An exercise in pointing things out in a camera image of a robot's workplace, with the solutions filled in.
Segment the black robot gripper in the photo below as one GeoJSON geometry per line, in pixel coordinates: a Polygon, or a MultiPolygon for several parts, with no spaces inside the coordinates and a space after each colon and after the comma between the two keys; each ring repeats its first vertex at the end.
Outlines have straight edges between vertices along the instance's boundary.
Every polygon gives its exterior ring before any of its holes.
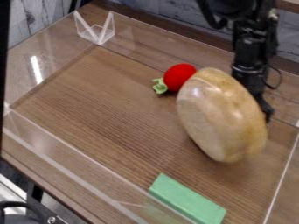
{"type": "Polygon", "coordinates": [[[265,99],[265,91],[267,87],[265,69],[261,67],[246,67],[234,63],[231,65],[231,74],[251,93],[266,115],[266,121],[270,122],[275,110],[265,99]]]}

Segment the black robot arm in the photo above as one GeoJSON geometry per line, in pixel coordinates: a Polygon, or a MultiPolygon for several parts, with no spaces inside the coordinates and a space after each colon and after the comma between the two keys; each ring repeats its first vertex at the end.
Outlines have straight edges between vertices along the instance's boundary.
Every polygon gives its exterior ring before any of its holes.
{"type": "Polygon", "coordinates": [[[233,25],[231,75],[254,96],[270,122],[275,109],[266,101],[266,88],[278,89],[267,82],[271,59],[278,48],[279,13],[277,0],[195,0],[209,25],[221,30],[233,25]]]}

